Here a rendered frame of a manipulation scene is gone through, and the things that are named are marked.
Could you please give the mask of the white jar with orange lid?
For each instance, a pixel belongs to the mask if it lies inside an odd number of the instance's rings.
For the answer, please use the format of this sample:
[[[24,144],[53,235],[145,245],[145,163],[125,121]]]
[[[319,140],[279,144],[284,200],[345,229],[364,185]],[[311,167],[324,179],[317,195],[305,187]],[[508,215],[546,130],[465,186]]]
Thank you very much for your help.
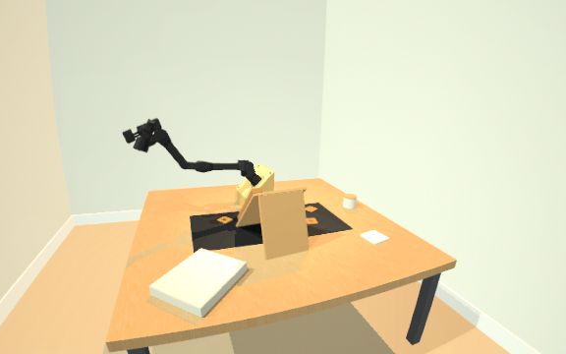
[[[343,208],[355,208],[357,205],[357,196],[352,194],[343,195]]]

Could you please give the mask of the white rectangular block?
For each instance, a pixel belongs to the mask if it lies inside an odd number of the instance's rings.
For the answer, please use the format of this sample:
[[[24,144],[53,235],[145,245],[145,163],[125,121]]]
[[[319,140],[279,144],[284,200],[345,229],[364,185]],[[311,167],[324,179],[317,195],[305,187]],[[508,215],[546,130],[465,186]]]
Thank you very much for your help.
[[[200,248],[149,285],[150,295],[202,318],[246,272],[247,262]]]

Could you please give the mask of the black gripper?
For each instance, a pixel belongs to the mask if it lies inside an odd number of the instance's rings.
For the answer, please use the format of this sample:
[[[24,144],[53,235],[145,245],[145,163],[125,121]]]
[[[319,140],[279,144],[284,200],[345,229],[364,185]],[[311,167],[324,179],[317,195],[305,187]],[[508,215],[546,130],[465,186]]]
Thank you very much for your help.
[[[155,131],[161,129],[161,125],[160,125],[161,123],[160,123],[159,119],[158,119],[158,118],[154,118],[154,119],[152,119],[152,120],[155,122],[154,125],[153,125],[153,129],[154,129],[153,132],[155,132]],[[141,131],[140,131],[140,127],[141,127],[141,126],[138,126],[138,127],[137,127],[137,131],[136,131],[135,133],[133,133],[133,132],[131,131],[131,129],[130,129],[130,130],[127,130],[127,131],[125,131],[125,132],[122,133],[122,134],[124,135],[124,137],[125,137],[125,141],[127,142],[127,144],[129,144],[129,143],[131,143],[131,142],[134,142],[134,141],[135,141],[135,138],[137,138],[137,137],[139,137],[139,136],[142,135],[142,134],[141,134]],[[137,135],[137,134],[138,134],[138,135]]]

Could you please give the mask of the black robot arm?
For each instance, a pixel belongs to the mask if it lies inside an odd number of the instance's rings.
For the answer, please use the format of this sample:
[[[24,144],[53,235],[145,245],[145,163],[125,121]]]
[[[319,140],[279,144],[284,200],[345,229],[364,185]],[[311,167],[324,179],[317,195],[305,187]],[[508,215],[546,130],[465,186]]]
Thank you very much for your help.
[[[246,177],[253,186],[262,179],[255,173],[254,165],[249,160],[238,160],[236,163],[212,163],[203,160],[197,160],[196,162],[187,161],[172,144],[166,130],[159,129],[153,133],[154,123],[155,122],[153,120],[148,119],[147,123],[141,125],[141,136],[137,137],[133,145],[134,149],[142,152],[148,152],[149,147],[159,143],[170,152],[170,155],[183,169],[194,169],[198,172],[208,172],[212,170],[240,170],[241,176]]]

